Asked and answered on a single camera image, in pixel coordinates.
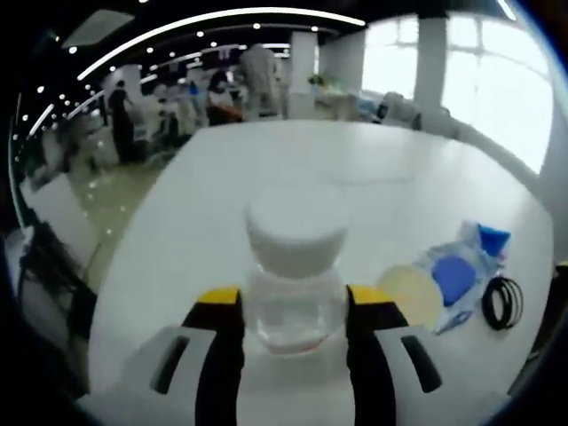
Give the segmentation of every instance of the table surface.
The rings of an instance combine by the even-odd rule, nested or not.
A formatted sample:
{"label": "table surface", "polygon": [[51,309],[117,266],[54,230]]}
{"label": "table surface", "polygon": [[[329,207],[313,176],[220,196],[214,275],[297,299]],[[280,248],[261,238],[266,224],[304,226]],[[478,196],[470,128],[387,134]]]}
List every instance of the table surface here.
{"label": "table surface", "polygon": [[252,265],[243,209],[262,186],[325,182],[349,202],[339,272],[372,285],[395,264],[453,240],[463,220],[512,232],[505,273],[525,295],[518,325],[481,312],[439,337],[468,374],[507,391],[532,348],[548,297],[548,212],[497,162],[453,140],[353,122],[256,122],[200,130],[131,219],[100,290],[89,346],[92,391],[203,291],[243,283]]}

